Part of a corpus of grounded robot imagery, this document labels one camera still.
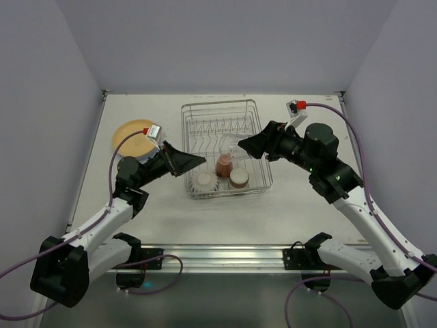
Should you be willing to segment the yellow plate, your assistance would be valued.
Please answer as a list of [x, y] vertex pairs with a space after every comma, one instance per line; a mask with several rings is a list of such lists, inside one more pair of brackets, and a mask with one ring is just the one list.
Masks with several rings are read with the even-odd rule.
[[151, 127], [152, 124], [157, 123], [146, 119], [131, 120], [124, 123], [113, 134], [113, 149], [122, 157], [133, 156], [137, 158], [141, 155], [147, 154], [154, 148], [154, 146], [146, 139], [143, 134], [143, 129]]

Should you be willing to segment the clear glass tumbler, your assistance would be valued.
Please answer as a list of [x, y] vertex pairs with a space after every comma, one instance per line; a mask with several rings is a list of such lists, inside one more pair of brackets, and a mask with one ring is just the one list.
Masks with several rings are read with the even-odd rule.
[[225, 155], [231, 162], [243, 161], [247, 159], [252, 159], [252, 157], [243, 150], [238, 143], [248, 136], [243, 134], [224, 134], [220, 140], [218, 149], [220, 155]]

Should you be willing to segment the pink mug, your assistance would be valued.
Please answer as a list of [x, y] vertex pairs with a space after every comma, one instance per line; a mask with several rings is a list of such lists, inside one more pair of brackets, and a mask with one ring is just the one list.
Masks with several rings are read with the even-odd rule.
[[231, 155], [222, 154], [219, 156], [216, 162], [215, 173], [219, 178], [229, 178], [233, 168], [234, 167], [231, 161]]

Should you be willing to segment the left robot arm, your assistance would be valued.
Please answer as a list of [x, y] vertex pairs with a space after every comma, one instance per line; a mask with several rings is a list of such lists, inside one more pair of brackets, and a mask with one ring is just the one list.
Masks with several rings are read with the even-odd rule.
[[129, 266], [143, 270], [141, 241], [117, 229], [142, 211], [149, 196], [142, 189], [145, 185], [166, 174], [181, 176], [205, 162], [204, 157], [176, 150], [168, 142], [145, 163], [132, 156], [122, 158], [115, 182], [109, 184], [109, 203], [79, 228], [42, 242], [30, 289], [72, 308], [108, 270]]

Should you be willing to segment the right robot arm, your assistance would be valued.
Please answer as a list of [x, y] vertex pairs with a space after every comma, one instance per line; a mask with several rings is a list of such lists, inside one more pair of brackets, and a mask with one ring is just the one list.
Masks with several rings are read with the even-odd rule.
[[238, 145], [255, 159], [286, 159], [309, 172], [315, 192], [354, 225], [375, 254], [348, 247], [325, 233], [308, 240], [305, 249], [369, 284], [387, 307], [400, 309], [436, 274], [436, 255], [424, 254], [403, 236], [373, 202], [360, 176], [338, 158], [339, 140], [328, 125], [310, 124], [300, 137], [293, 126], [271, 121]]

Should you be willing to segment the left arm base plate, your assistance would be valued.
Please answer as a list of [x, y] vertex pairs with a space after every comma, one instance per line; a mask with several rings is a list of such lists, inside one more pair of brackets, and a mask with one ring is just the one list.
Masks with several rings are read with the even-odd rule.
[[128, 260], [125, 263], [117, 265], [116, 269], [133, 269], [133, 270], [161, 270], [162, 255], [164, 249], [162, 248], [142, 248], [131, 252]]

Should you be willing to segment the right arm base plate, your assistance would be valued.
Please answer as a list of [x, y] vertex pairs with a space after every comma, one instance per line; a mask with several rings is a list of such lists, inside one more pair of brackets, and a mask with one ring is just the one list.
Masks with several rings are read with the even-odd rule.
[[322, 262], [316, 250], [306, 248], [286, 248], [282, 250], [284, 269], [287, 271], [324, 270], [327, 264]]

